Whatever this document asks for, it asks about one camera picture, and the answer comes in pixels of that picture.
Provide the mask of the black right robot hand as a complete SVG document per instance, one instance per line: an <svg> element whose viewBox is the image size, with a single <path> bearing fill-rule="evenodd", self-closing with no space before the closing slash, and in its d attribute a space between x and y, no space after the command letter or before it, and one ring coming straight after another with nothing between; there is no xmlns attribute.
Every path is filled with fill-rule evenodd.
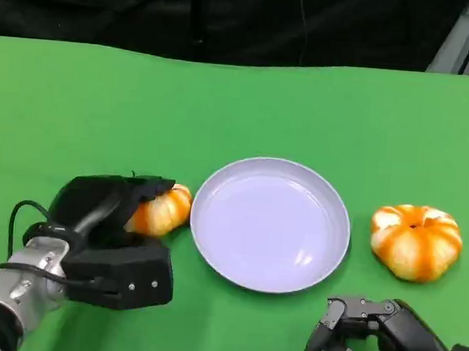
<svg viewBox="0 0 469 351"><path fill-rule="evenodd" d="M449 351L403 300L329 297L326 313L310 334L305 351L352 351L347 341L377 338L380 351Z"/></svg>

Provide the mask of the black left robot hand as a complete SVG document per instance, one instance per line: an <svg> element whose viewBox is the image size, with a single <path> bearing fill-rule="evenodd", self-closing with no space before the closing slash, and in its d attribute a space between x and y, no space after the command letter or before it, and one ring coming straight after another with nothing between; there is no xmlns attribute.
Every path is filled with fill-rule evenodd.
<svg viewBox="0 0 469 351"><path fill-rule="evenodd" d="M85 238L88 248L152 246L135 227L126 227L138 208L168 192L176 182L161 176L78 176L56 195L48 210L58 227Z"/></svg>

